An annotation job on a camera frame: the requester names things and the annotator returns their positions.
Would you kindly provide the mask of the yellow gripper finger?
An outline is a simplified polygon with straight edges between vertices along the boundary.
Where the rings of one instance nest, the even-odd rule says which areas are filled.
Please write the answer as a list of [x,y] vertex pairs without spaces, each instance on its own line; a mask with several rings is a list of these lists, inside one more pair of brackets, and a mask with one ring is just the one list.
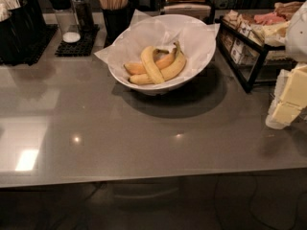
[[290,72],[278,99],[272,118],[288,126],[307,106],[307,66],[297,66]]

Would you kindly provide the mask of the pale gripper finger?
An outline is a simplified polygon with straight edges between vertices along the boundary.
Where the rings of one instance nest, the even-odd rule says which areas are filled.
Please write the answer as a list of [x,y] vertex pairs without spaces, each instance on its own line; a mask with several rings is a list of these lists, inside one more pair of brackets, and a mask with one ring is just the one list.
[[276,79],[276,85],[273,91],[273,100],[268,110],[268,116],[266,118],[266,126],[273,129],[283,129],[285,125],[278,123],[272,116],[273,112],[277,108],[277,104],[279,102],[280,96],[285,88],[287,79],[290,75],[288,70],[282,69]]

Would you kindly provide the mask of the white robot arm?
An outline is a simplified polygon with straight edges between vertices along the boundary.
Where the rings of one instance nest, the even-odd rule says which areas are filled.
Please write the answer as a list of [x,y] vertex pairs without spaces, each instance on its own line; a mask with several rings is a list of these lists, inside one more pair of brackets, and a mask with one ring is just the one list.
[[297,62],[291,71],[281,70],[268,110],[266,126],[288,127],[307,107],[307,1],[295,12],[286,31],[286,55]]

